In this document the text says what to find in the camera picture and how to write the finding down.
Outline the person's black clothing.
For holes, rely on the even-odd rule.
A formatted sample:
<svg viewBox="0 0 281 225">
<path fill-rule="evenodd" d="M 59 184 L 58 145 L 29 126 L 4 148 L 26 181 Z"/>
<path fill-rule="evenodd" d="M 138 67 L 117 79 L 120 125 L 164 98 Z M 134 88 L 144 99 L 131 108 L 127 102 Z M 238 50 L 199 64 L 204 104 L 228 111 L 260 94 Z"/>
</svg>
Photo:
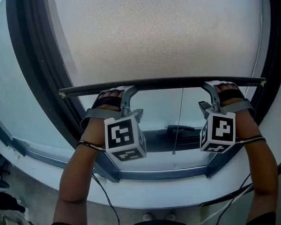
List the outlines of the person's black clothing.
<svg viewBox="0 0 281 225">
<path fill-rule="evenodd" d="M 276 224 L 276 213 L 268 212 L 259 217 L 254 218 L 246 225 L 275 225 Z M 152 220 L 146 222 L 139 222 L 134 225 L 186 225 L 177 221 L 169 221 L 169 220 Z"/>
</svg>

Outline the person's left forearm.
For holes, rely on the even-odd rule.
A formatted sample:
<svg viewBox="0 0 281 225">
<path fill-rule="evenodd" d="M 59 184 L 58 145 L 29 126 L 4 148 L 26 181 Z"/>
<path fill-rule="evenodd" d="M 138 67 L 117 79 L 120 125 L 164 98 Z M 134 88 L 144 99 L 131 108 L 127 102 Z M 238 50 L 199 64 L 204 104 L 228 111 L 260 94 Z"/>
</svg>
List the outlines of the person's left forearm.
<svg viewBox="0 0 281 225">
<path fill-rule="evenodd" d="M 105 145 L 104 120 L 90 119 L 81 141 L 67 163 L 59 185 L 52 225 L 87 225 L 87 197 L 99 151 L 88 147 Z"/>
</svg>

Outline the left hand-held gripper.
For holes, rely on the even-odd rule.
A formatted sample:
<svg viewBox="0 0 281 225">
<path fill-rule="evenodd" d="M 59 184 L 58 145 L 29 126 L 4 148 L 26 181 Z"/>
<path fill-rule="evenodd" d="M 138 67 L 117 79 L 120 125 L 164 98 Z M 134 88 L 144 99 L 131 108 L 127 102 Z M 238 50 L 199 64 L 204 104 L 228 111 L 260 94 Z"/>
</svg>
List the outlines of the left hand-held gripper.
<svg viewBox="0 0 281 225">
<path fill-rule="evenodd" d="M 97 147 L 92 144 L 87 146 L 107 153 L 112 161 L 126 162 L 145 158 L 147 156 L 146 139 L 139 127 L 143 109 L 132 111 L 130 108 L 130 100 L 138 92 L 138 89 L 135 86 L 120 86 L 109 90 L 124 92 L 120 111 L 87 109 L 80 122 L 81 129 L 87 128 L 90 119 L 103 119 L 105 135 L 104 147 Z"/>
</svg>

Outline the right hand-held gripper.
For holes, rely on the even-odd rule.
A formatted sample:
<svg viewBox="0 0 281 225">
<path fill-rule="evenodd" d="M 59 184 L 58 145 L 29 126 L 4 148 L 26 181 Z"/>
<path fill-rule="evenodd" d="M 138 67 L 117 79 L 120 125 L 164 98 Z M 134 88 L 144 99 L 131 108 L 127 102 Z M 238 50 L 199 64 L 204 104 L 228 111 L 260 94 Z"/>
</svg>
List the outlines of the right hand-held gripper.
<svg viewBox="0 0 281 225">
<path fill-rule="evenodd" d="M 255 111 L 248 99 L 239 89 L 219 94 L 216 86 L 228 84 L 225 81 L 204 82 L 202 88 L 211 97 L 211 104 L 200 101 L 206 123 L 200 132 L 200 151 L 225 153 L 236 143 L 236 113 L 249 110 Z"/>
</svg>

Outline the person's right hand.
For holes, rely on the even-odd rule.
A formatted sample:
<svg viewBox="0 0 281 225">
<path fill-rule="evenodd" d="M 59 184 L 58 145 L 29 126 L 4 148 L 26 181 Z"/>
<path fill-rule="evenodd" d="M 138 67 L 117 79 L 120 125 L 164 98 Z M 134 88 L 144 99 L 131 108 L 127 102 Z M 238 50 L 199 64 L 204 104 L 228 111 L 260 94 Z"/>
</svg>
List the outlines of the person's right hand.
<svg viewBox="0 0 281 225">
<path fill-rule="evenodd" d="M 221 107 L 245 100 L 236 85 L 229 83 L 219 84 L 215 86 L 215 90 L 218 93 Z"/>
</svg>

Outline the dark roller blind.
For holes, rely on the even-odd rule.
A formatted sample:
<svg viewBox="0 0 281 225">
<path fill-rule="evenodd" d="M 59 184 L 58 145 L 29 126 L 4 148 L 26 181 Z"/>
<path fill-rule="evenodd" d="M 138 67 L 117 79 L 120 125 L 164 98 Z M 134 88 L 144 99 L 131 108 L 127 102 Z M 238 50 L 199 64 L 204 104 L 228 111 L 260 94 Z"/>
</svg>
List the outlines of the dark roller blind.
<svg viewBox="0 0 281 225">
<path fill-rule="evenodd" d="M 261 0 L 44 0 L 69 86 L 252 77 Z"/>
</svg>

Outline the person's left hand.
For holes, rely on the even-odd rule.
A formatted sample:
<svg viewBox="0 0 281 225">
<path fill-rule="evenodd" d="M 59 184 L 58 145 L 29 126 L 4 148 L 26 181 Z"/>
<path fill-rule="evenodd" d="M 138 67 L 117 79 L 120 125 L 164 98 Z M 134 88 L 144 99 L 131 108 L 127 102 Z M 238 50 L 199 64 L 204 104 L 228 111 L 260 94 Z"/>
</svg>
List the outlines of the person's left hand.
<svg viewBox="0 0 281 225">
<path fill-rule="evenodd" d="M 123 93 L 123 91 L 119 90 L 102 92 L 94 102 L 92 109 L 104 109 L 119 112 Z"/>
</svg>

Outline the person's right forearm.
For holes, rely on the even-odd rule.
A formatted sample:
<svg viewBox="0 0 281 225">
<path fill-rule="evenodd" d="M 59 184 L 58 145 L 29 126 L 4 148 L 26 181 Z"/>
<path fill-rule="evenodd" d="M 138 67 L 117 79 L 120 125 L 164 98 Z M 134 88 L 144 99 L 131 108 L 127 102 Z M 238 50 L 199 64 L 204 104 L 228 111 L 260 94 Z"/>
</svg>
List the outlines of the person's right forearm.
<svg viewBox="0 0 281 225">
<path fill-rule="evenodd" d="M 236 133 L 242 140 L 261 136 L 258 125 L 248 111 L 236 113 Z M 256 217 L 277 210 L 278 167 L 275 157 L 266 141 L 259 140 L 244 145 L 250 166 L 254 196 L 247 223 Z"/>
</svg>

